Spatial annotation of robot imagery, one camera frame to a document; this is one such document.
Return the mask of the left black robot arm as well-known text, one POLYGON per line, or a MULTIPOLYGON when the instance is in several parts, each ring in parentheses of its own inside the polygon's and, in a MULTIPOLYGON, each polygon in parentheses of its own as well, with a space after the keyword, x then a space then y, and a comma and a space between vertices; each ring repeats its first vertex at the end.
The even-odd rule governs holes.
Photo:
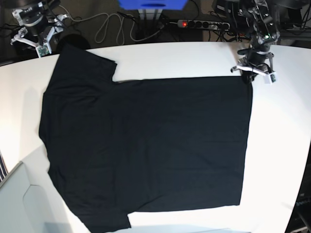
POLYGON ((246 83, 254 81, 260 75, 266 84, 276 82, 273 70, 273 57, 270 46, 280 36, 269 5, 265 0, 241 0, 239 11, 246 18, 249 26, 250 43, 247 49, 238 51, 241 58, 231 68, 231 72, 239 70, 246 83))

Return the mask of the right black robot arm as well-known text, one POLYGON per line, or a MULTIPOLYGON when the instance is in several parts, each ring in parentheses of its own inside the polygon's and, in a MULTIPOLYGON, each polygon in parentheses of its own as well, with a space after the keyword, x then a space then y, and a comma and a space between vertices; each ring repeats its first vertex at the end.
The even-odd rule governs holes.
POLYGON ((60 5, 59 0, 13 0, 6 6, 12 10, 19 29, 10 43, 23 43, 35 49, 38 57, 52 54, 51 39, 65 28, 66 14, 53 12, 60 5))

